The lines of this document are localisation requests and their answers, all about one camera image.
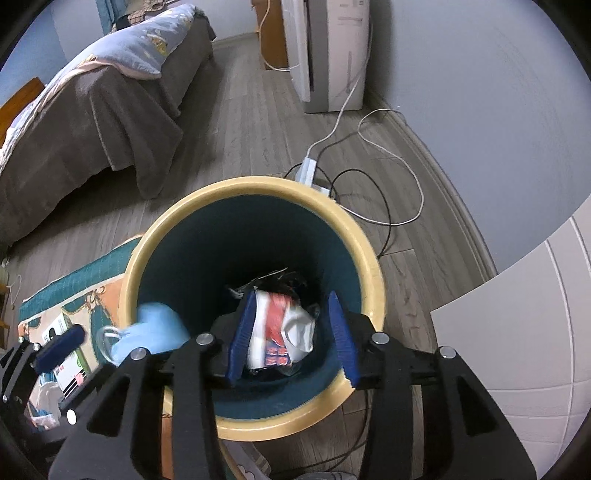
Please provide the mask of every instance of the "black cable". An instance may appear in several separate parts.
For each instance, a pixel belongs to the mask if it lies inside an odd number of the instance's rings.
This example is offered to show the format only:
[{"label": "black cable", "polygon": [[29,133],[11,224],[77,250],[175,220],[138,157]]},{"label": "black cable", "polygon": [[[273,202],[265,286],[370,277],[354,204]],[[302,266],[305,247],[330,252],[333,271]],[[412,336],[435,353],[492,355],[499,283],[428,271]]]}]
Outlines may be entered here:
[{"label": "black cable", "polygon": [[382,199],[384,200],[384,205],[386,207],[386,213],[388,214],[388,223],[390,224],[390,226],[388,227],[388,236],[386,237],[386,241],[384,242],[384,246],[382,247],[382,249],[379,251],[377,257],[378,259],[382,258],[385,254],[386,254],[386,250],[388,249],[388,244],[390,243],[390,237],[392,236],[392,215],[390,214],[390,206],[388,205],[388,201],[386,199],[386,195],[384,195],[384,192],[382,191],[382,189],[379,187],[378,183],[371,177],[371,175],[369,175],[369,173],[360,170],[358,168],[347,168],[347,170],[343,170],[342,172],[340,172],[335,179],[330,183],[330,190],[329,190],[329,197],[330,194],[332,193],[334,187],[335,187],[335,182],[337,181],[337,179],[350,171],[357,171],[359,173],[362,173],[363,175],[365,175],[367,178],[369,178],[371,180],[371,182],[375,185],[375,187],[378,189],[379,194],[382,196]]},{"label": "black cable", "polygon": [[[298,163],[296,165],[294,165],[293,167],[291,167],[287,173],[285,175],[283,175],[283,178],[286,179],[289,174],[294,171],[297,167],[299,167],[301,165],[301,163]],[[343,170],[342,172],[340,172],[334,180],[331,180],[330,177],[328,176],[328,174],[318,165],[316,165],[316,168],[318,170],[320,170],[322,172],[322,174],[325,176],[326,180],[328,180],[329,184],[330,184],[330,189],[329,189],[329,198],[331,198],[331,194],[333,192],[333,190],[335,191],[335,201],[337,203],[339,202],[339,192],[337,192],[336,188],[335,188],[335,182],[336,180],[344,173],[350,172],[350,171],[357,171],[359,173],[362,173],[363,175],[365,175],[367,178],[369,178],[371,180],[371,182],[375,185],[375,187],[378,189],[379,194],[382,196],[382,200],[384,200],[384,205],[386,207],[386,213],[388,214],[388,223],[390,224],[390,226],[388,227],[388,235],[386,236],[386,241],[384,242],[382,249],[379,251],[377,258],[378,260],[380,258],[382,258],[384,255],[386,255],[386,250],[388,249],[388,244],[390,243],[390,238],[392,237],[392,215],[390,214],[390,206],[388,204],[388,200],[386,199],[386,195],[384,195],[384,192],[382,191],[382,189],[379,187],[378,183],[369,175],[369,173],[360,170],[358,168],[347,168],[347,170]]]},{"label": "black cable", "polygon": [[304,465],[304,466],[299,466],[296,468],[288,468],[287,470],[281,470],[279,472],[272,472],[273,477],[275,477],[277,475],[283,475],[284,473],[296,472],[299,470],[304,470],[307,468],[312,468],[315,466],[324,465],[325,463],[334,462],[335,460],[342,459],[340,462],[333,465],[331,468],[329,468],[327,470],[328,472],[331,472],[336,467],[338,467],[341,463],[343,463],[347,458],[349,458],[354,451],[359,450],[362,446],[364,446],[367,443],[367,440],[365,440],[364,442],[361,442],[361,443],[360,443],[360,441],[361,441],[361,438],[363,437],[363,433],[365,432],[365,427],[366,427],[368,419],[369,419],[369,393],[367,390],[364,390],[363,393],[365,394],[365,412],[363,414],[363,425],[361,425],[361,431],[357,435],[357,438],[356,438],[355,442],[353,443],[353,447],[351,447],[345,453],[341,453],[340,455],[329,458],[328,460],[322,460],[321,462],[312,463],[311,465]]},{"label": "black cable", "polygon": [[365,445],[367,443],[367,440],[365,440],[364,442],[361,442],[361,438],[363,437],[363,433],[365,432],[365,427],[366,427],[368,420],[369,420],[369,393],[367,390],[364,390],[363,393],[365,394],[365,412],[363,413],[363,424],[361,425],[361,431],[359,432],[359,435],[357,435],[357,438],[353,442],[353,448],[348,452],[348,455],[346,457],[344,457],[340,462],[338,462],[338,463],[334,464],[332,467],[330,467],[328,469],[329,472],[334,472],[335,469],[339,465],[341,465],[341,463],[343,463],[347,458],[349,458],[351,453],[353,453],[355,450],[360,449],[363,445]]},{"label": "black cable", "polygon": [[285,175],[283,175],[283,178],[287,178],[291,172],[293,172],[297,167],[299,167],[302,164],[302,162],[295,164],[293,167],[291,167],[289,170],[287,170],[287,173]]}]

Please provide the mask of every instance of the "wooden cabinet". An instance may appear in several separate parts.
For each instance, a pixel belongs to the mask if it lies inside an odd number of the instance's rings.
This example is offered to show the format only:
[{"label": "wooden cabinet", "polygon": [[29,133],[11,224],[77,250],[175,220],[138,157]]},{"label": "wooden cabinet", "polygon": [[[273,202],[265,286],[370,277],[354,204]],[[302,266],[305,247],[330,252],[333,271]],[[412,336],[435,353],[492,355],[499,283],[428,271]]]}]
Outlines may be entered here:
[{"label": "wooden cabinet", "polygon": [[[267,11],[268,1],[271,2],[271,8],[262,28],[260,28],[261,21]],[[265,60],[276,69],[287,67],[287,49],[285,47],[281,0],[251,0],[251,3],[256,10],[259,41],[261,42],[261,50]]]}]

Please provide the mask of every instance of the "white wall panel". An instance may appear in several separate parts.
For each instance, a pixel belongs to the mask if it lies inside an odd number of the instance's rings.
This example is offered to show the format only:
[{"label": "white wall panel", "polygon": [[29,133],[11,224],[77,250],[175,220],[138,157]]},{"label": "white wall panel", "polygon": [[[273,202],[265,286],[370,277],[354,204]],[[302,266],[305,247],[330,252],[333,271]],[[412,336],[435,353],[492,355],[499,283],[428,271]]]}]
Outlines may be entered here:
[{"label": "white wall panel", "polygon": [[538,476],[591,407],[591,197],[497,277],[431,313],[491,392]]}]

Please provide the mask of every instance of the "blue gripper pad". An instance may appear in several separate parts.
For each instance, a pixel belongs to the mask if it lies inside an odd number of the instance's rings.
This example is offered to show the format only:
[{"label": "blue gripper pad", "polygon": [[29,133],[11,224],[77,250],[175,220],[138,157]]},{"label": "blue gripper pad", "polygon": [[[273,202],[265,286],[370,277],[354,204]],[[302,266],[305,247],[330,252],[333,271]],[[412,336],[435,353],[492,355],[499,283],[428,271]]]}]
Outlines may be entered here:
[{"label": "blue gripper pad", "polygon": [[86,332],[82,325],[72,325],[64,333],[52,338],[39,351],[34,363],[35,372],[48,374],[60,365],[68,355],[84,343]]},{"label": "blue gripper pad", "polygon": [[254,291],[248,294],[246,306],[236,328],[234,340],[228,349],[228,370],[226,378],[230,382],[235,382],[242,376],[242,370],[246,364],[248,346],[251,343],[252,329],[254,328],[256,317],[256,293]]},{"label": "blue gripper pad", "polygon": [[336,353],[345,377],[353,387],[357,387],[361,375],[357,359],[357,348],[347,324],[347,318],[341,307],[339,298],[334,291],[329,294],[329,319],[333,336],[335,337]]}]

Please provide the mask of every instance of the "trash can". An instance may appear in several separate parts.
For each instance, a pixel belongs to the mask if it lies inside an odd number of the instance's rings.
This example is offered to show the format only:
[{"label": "trash can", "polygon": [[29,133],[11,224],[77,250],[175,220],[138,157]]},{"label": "trash can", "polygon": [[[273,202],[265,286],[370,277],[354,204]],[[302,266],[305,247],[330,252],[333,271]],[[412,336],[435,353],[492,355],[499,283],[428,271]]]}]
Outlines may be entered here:
[{"label": "trash can", "polygon": [[[158,301],[174,309],[191,335],[220,312],[219,293],[288,267],[315,282],[320,317],[313,351],[298,373],[269,382],[242,381],[213,392],[220,438],[269,440],[310,427],[353,392],[337,358],[326,300],[384,325],[385,289],[375,253],[357,223],[332,199],[291,180],[242,177],[200,189],[156,220],[129,261],[119,321]],[[172,394],[164,399],[172,410]]]}]

